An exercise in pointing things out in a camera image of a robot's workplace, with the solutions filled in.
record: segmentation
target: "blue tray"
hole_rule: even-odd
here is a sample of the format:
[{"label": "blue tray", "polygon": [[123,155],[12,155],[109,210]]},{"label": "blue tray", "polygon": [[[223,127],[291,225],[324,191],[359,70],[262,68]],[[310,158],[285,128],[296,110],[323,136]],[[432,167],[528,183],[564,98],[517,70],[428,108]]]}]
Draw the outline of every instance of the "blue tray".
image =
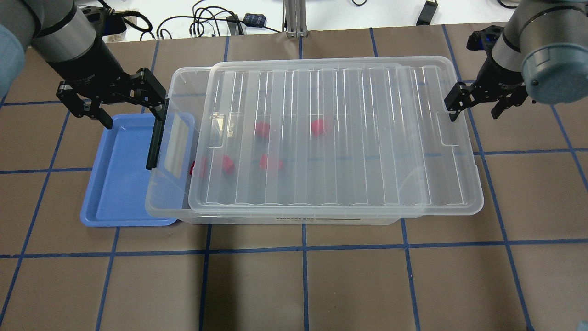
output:
[{"label": "blue tray", "polygon": [[102,133],[81,211],[86,226],[164,226],[145,210],[149,170],[145,169],[153,130],[152,114],[112,117]]}]

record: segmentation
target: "red block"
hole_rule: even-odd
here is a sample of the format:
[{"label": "red block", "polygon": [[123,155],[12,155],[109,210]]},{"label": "red block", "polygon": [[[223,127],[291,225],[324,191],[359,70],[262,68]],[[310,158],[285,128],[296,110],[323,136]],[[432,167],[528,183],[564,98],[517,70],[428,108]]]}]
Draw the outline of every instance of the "red block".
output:
[{"label": "red block", "polygon": [[[274,158],[268,159],[267,154],[262,155],[261,158],[259,159],[259,168],[261,170],[267,171],[268,168],[274,169],[275,166],[276,166],[276,159],[274,159]],[[283,168],[284,168],[284,162],[282,160],[278,160],[278,170],[281,170]]]},{"label": "red block", "polygon": [[268,139],[269,138],[269,123],[257,122],[255,124],[255,135],[260,138]]},{"label": "red block", "polygon": [[325,133],[325,122],[322,119],[312,121],[310,124],[310,129],[312,130],[312,134],[314,134],[315,137],[318,137]]},{"label": "red block", "polygon": [[233,160],[226,155],[222,157],[222,170],[224,170],[227,175],[235,172],[235,163],[233,163]]}]

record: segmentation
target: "blue tape line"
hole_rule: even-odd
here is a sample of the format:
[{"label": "blue tape line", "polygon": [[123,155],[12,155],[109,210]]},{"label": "blue tape line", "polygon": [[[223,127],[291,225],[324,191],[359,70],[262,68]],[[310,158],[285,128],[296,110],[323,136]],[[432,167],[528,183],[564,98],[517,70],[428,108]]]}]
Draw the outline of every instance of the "blue tape line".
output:
[{"label": "blue tape line", "polygon": [[303,52],[302,52],[302,37],[298,37],[298,59],[303,59]]},{"label": "blue tape line", "polygon": [[157,61],[157,53],[159,51],[159,40],[155,42],[155,50],[153,51],[153,60],[151,60],[151,72],[155,70],[155,61]]},{"label": "blue tape line", "polygon": [[49,169],[30,169],[30,170],[0,170],[0,174],[33,174],[47,173]]},{"label": "blue tape line", "polygon": [[[52,173],[67,173],[71,171],[92,171],[92,168],[57,168],[52,169]],[[0,170],[0,174],[33,174],[48,173],[49,169],[29,169],[29,170]]]},{"label": "blue tape line", "polygon": [[363,249],[401,249],[404,244],[369,244],[369,245],[338,245],[338,246],[308,246],[306,250],[363,250]]},{"label": "blue tape line", "polygon": [[92,252],[92,253],[32,253],[32,254],[24,254],[23,258],[25,259],[45,259],[48,257],[51,258],[61,258],[61,257],[107,257],[110,256],[110,253],[107,252]]},{"label": "blue tape line", "polygon": [[555,119],[557,121],[557,124],[559,125],[559,128],[562,131],[563,138],[566,140],[566,144],[569,148],[569,151],[572,154],[572,157],[574,158],[574,162],[576,163],[576,167],[578,168],[578,172],[580,173],[580,177],[582,178],[582,182],[584,182],[584,188],[586,188],[586,191],[588,191],[588,181],[586,180],[586,175],[584,174],[584,170],[582,169],[582,165],[580,164],[580,160],[578,160],[578,155],[576,155],[576,151],[574,150],[574,148],[572,146],[572,141],[570,141],[570,137],[567,135],[566,129],[563,127],[562,120],[559,118],[559,114],[557,113],[557,110],[555,109],[554,106],[551,106],[551,108],[553,111],[553,115],[555,116]]},{"label": "blue tape line", "polygon": [[23,106],[23,105],[47,105],[47,104],[60,104],[61,101],[59,100],[51,100],[51,101],[28,101],[28,102],[7,102],[2,104],[2,106]]},{"label": "blue tape line", "polygon": [[304,331],[309,330],[308,313],[308,258],[306,251],[306,224],[302,225],[302,291],[304,302]]},{"label": "blue tape line", "polygon": [[89,168],[59,168],[51,169],[52,173],[73,173],[76,171],[92,171],[92,167]]},{"label": "blue tape line", "polygon": [[457,61],[455,60],[455,53],[453,53],[453,47],[451,47],[451,42],[449,41],[449,35],[447,34],[447,28],[445,24],[441,24],[441,28],[443,28],[443,35],[445,35],[445,41],[447,42],[447,47],[449,48],[449,55],[451,55],[451,61],[453,62],[453,66],[455,67],[455,73],[457,74],[457,80],[462,81],[462,75],[459,72],[459,68],[457,67]]},{"label": "blue tape line", "polygon": [[[151,60],[151,72],[155,71],[155,62],[157,61],[157,53],[159,51],[159,40],[155,42],[155,49],[153,51],[153,59]],[[141,107],[141,114],[145,113],[145,106]]]},{"label": "blue tape line", "polygon": [[513,155],[513,154],[544,154],[544,153],[568,153],[570,150],[558,148],[555,150],[529,150],[529,151],[484,151],[486,155]]},{"label": "blue tape line", "polygon": [[225,55],[223,57],[223,61],[226,62],[226,59],[229,57],[229,36],[226,36],[226,41],[225,41]]},{"label": "blue tape line", "polygon": [[408,284],[410,288],[410,300],[412,301],[412,313],[415,317],[415,329],[416,331],[420,331],[420,318],[419,318],[419,308],[416,304],[416,290],[415,290],[415,280],[412,274],[412,263],[410,262],[410,244],[408,241],[408,234],[406,232],[406,222],[404,219],[400,219],[400,226],[402,227],[402,240],[404,241],[404,250],[405,250],[405,258],[406,258],[406,272],[408,273]]},{"label": "blue tape line", "polygon": [[[209,224],[206,229],[206,251],[211,249],[212,225]],[[202,269],[202,287],[200,290],[200,313],[198,316],[198,330],[202,331],[204,327],[204,307],[206,304],[206,284],[208,283],[208,261],[210,254],[204,255],[204,268]]]},{"label": "blue tape line", "polygon": [[376,37],[373,36],[372,28],[369,28],[369,35],[372,37],[373,56],[377,57]]},{"label": "blue tape line", "polygon": [[[457,80],[461,81],[462,76],[461,76],[461,73],[459,72],[459,68],[457,67],[457,61],[455,60],[455,54],[453,53],[453,47],[451,46],[451,41],[449,40],[449,35],[447,34],[447,29],[445,27],[445,24],[442,25],[442,28],[443,28],[443,34],[445,35],[445,41],[447,42],[447,47],[449,47],[449,54],[451,55],[453,65],[455,66],[455,70],[457,73]],[[480,135],[477,132],[476,123],[474,121],[474,117],[472,116],[471,109],[468,108],[467,114],[470,117],[470,123],[472,125],[472,130],[474,132],[474,136],[476,137],[476,143],[478,146],[480,157],[482,159],[482,164],[484,166],[486,180],[488,181],[488,186],[490,188],[490,195],[492,196],[492,202],[494,203],[494,208],[496,210],[496,216],[498,218],[498,223],[500,225],[500,231],[502,233],[502,238],[505,243],[506,254],[508,255],[508,258],[509,258],[510,269],[512,271],[513,278],[514,278],[514,285],[516,287],[516,291],[519,296],[520,305],[523,310],[524,320],[525,320],[525,323],[527,324],[527,329],[529,331],[534,331],[534,328],[531,324],[531,320],[529,317],[529,311],[527,310],[527,304],[526,304],[524,296],[523,296],[523,290],[520,286],[519,274],[516,270],[515,260],[513,258],[512,251],[510,249],[509,239],[506,234],[505,224],[502,219],[502,213],[500,212],[500,206],[498,205],[498,199],[496,197],[496,192],[494,190],[494,184],[492,182],[492,177],[490,176],[490,171],[488,169],[488,164],[486,162],[486,154],[484,152],[484,149],[482,148],[482,141],[480,140]]]},{"label": "blue tape line", "polygon": [[201,255],[205,254],[204,249],[200,250],[157,250],[157,251],[121,251],[116,256],[165,256],[165,255]]},{"label": "blue tape line", "polygon": [[535,239],[535,240],[513,240],[509,241],[511,245],[538,245],[538,244],[585,244],[588,238],[575,239]]},{"label": "blue tape line", "polygon": [[6,315],[6,309],[8,308],[8,303],[10,302],[10,296],[12,295],[12,291],[14,289],[14,284],[16,283],[16,278],[18,277],[18,272],[21,269],[22,259],[25,255],[26,247],[29,244],[29,240],[31,238],[31,233],[33,231],[33,227],[35,226],[36,217],[39,214],[39,208],[41,206],[41,201],[43,200],[43,196],[45,195],[45,189],[47,188],[47,183],[49,182],[49,176],[51,175],[51,169],[55,164],[55,158],[57,157],[57,151],[59,150],[59,145],[61,145],[61,140],[64,137],[65,126],[68,123],[69,118],[69,111],[65,113],[64,123],[61,125],[61,131],[59,132],[59,138],[57,139],[57,143],[55,144],[55,149],[53,151],[53,156],[51,157],[51,163],[49,163],[49,169],[47,175],[45,176],[45,181],[43,182],[43,186],[41,187],[41,192],[39,193],[39,199],[37,200],[37,204],[35,206],[35,211],[33,212],[33,216],[31,218],[31,223],[29,225],[29,229],[26,232],[25,242],[22,244],[21,248],[21,256],[18,258],[18,262],[16,263],[16,268],[14,269],[14,274],[12,275],[12,280],[10,282],[10,286],[8,287],[8,293],[6,294],[6,299],[4,300],[4,304],[2,305],[2,312],[0,312],[0,327],[2,326],[2,322],[4,321],[4,316]]},{"label": "blue tape line", "polygon": [[[480,247],[502,245],[542,245],[542,244],[581,244],[588,243],[588,238],[571,239],[531,239],[509,241],[459,241],[455,243],[409,243],[410,249],[444,248],[444,247]],[[373,249],[404,249],[405,244],[366,244],[366,245],[338,245],[338,246],[289,246],[268,247],[258,249],[222,249],[211,250],[209,254],[255,254],[277,253],[284,251],[326,251],[326,250],[373,250]],[[168,251],[119,251],[115,256],[165,256],[165,255],[200,255],[206,254],[206,250],[168,250]],[[0,259],[17,259],[20,254],[0,254]],[[63,257],[106,257],[108,252],[90,253],[31,253],[24,254],[24,259],[35,258],[63,258]]]},{"label": "blue tape line", "polygon": [[419,243],[409,244],[411,249],[419,248],[442,248],[442,247],[476,247],[476,246],[501,246],[504,241],[467,241],[458,243]]},{"label": "blue tape line", "polygon": [[118,244],[118,235],[121,232],[120,227],[116,227],[114,232],[114,239],[112,240],[112,249],[110,252],[110,259],[108,260],[108,268],[106,270],[106,278],[104,280],[104,287],[102,288],[102,297],[100,298],[100,307],[98,308],[98,318],[96,318],[96,331],[100,330],[102,324],[102,313],[104,312],[104,303],[106,302],[106,294],[108,292],[108,284],[110,282],[110,275],[112,273],[112,263],[116,253],[116,245]]}]

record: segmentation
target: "red cube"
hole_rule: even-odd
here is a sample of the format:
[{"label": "red cube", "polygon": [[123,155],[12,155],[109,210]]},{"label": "red cube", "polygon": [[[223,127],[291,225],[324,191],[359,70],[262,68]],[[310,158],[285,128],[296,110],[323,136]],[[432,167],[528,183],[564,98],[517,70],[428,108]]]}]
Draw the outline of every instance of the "red cube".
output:
[{"label": "red cube", "polygon": [[265,122],[255,123],[255,135],[260,138],[268,139],[269,138],[269,123],[265,123]]},{"label": "red cube", "polygon": [[325,122],[320,118],[316,121],[312,121],[310,124],[310,130],[315,137],[318,137],[325,133]]},{"label": "red cube", "polygon": [[222,157],[222,170],[225,174],[230,175],[235,172],[235,163],[227,155]]}]

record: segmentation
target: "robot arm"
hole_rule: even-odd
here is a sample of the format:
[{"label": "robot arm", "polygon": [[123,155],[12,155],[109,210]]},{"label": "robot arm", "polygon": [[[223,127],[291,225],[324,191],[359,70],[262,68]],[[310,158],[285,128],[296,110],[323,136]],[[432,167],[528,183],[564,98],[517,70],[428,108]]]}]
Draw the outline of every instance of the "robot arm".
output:
[{"label": "robot arm", "polygon": [[527,95],[545,104],[588,95],[586,1],[522,0],[504,28],[474,32],[467,48],[487,58],[474,83],[458,82],[445,98],[452,121],[481,102],[497,101],[498,118]]},{"label": "robot arm", "polygon": [[[73,0],[2,0],[0,34],[11,41],[4,52],[12,54],[0,68],[2,95],[22,68],[21,50],[31,44],[64,79],[56,94],[74,116],[88,116],[112,128],[112,118],[101,105],[125,101],[148,107],[156,126],[163,126],[164,87],[147,68],[125,73]],[[22,48],[15,48],[16,41]]]}]

